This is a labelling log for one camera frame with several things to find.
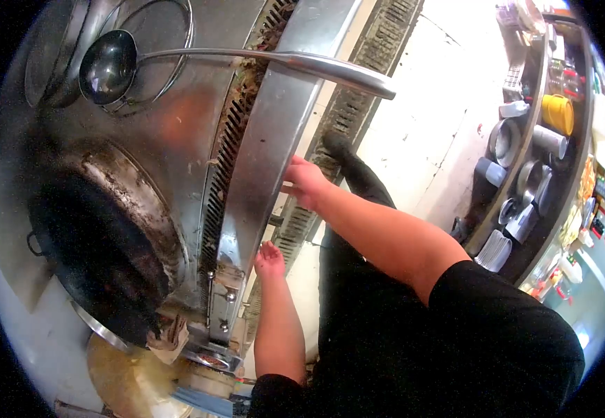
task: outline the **tile floor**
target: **tile floor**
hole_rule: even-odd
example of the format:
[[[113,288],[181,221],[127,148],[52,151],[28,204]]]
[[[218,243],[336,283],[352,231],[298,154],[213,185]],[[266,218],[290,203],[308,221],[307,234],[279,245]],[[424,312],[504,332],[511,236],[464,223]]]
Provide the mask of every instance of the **tile floor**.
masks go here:
[[[374,5],[365,0],[339,58],[346,59]],[[491,0],[425,0],[422,13],[393,74],[400,90],[383,100],[358,149],[401,211],[450,231],[465,215],[474,164],[483,155],[498,121],[502,82],[508,69],[504,43]],[[326,82],[298,146],[304,156],[328,103],[334,83]],[[275,212],[285,202],[281,195]],[[288,277],[307,345],[317,353],[318,244],[324,226],[304,244]],[[269,239],[272,230],[266,231]],[[254,355],[245,360],[254,378]]]

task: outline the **ladle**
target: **ladle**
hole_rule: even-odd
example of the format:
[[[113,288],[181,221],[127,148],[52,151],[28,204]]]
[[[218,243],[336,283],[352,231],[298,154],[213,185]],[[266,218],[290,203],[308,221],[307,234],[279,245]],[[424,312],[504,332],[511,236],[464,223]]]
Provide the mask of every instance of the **ladle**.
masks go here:
[[[390,77],[335,58],[299,51],[266,52],[205,47],[170,49],[138,55],[135,39],[123,29],[107,32],[89,47],[80,66],[80,91],[96,105],[109,105],[126,94],[140,62],[181,54],[228,55],[269,60],[384,99],[392,100],[395,97],[393,80]]]

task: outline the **black shirt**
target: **black shirt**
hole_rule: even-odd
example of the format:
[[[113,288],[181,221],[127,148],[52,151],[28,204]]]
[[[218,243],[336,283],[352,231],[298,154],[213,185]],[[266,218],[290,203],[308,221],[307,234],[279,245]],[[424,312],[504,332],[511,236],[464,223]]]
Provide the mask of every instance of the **black shirt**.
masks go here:
[[[452,265],[428,308],[404,284],[366,283],[320,341],[311,386],[261,376],[249,416],[547,416],[581,380],[574,330],[476,263]]]

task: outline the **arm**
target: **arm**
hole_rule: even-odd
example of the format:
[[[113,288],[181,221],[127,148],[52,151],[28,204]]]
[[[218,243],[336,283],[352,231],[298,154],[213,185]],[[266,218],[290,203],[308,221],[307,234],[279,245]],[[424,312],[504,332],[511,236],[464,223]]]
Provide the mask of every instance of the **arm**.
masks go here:
[[[381,271],[411,286],[425,305],[441,274],[470,259],[440,228],[342,190],[303,158],[293,156],[284,180],[293,187],[283,186],[283,192],[318,213]]]
[[[256,377],[281,374],[302,384],[304,337],[284,278],[284,257],[272,242],[263,243],[254,263],[261,280],[261,313],[254,342]]]

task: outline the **stacked plates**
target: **stacked plates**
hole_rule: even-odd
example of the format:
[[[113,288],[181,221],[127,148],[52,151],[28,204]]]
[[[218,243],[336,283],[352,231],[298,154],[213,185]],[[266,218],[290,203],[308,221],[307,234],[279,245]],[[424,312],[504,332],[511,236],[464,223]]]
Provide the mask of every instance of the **stacked plates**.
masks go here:
[[[511,248],[511,239],[502,235],[502,232],[493,230],[479,255],[474,258],[474,261],[489,272],[497,273],[504,263],[506,263],[507,258],[511,254]]]

